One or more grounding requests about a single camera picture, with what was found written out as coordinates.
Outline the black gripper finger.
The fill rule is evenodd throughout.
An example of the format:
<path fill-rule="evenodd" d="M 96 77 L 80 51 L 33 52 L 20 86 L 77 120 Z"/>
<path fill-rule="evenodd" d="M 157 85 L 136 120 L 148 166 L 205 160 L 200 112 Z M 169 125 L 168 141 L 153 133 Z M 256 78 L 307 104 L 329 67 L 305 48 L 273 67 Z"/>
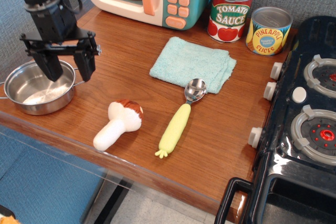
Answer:
<path fill-rule="evenodd" d="M 84 82 L 91 79 L 96 70 L 94 54 L 86 50 L 76 50 L 74 60 Z"/>
<path fill-rule="evenodd" d="M 31 55 L 45 76 L 55 82 L 63 74 L 63 69 L 58 59 L 59 50 L 32 52 Z"/>

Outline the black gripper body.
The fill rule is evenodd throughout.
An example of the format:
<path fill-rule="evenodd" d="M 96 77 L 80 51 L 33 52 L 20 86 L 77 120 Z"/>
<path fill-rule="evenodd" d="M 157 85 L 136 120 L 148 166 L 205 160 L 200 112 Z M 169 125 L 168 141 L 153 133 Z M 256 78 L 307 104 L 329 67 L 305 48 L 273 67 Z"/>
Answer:
<path fill-rule="evenodd" d="M 24 8 L 30 13 L 36 26 L 35 31 L 20 37 L 29 56 L 33 51 L 43 50 L 49 44 L 58 44 L 61 55 L 67 52 L 72 54 L 79 46 L 76 49 L 62 46 L 63 42 L 70 40 L 87 40 L 89 44 L 83 48 L 90 58 L 101 54 L 101 48 L 94 39 L 95 33 L 77 27 L 75 15 L 78 11 L 71 8 L 70 0 L 47 0 L 42 4 L 25 4 Z"/>

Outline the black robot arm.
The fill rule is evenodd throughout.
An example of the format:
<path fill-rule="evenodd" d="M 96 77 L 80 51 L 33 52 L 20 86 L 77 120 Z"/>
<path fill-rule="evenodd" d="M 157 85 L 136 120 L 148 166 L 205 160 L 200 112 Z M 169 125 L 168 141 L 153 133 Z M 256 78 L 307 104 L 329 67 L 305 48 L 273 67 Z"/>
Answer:
<path fill-rule="evenodd" d="M 69 0 L 24 0 L 36 31 L 21 34 L 28 56 L 51 81 L 63 74 L 59 56 L 73 56 L 83 81 L 96 69 L 95 56 L 101 53 L 95 33 L 77 26 L 76 13 Z"/>

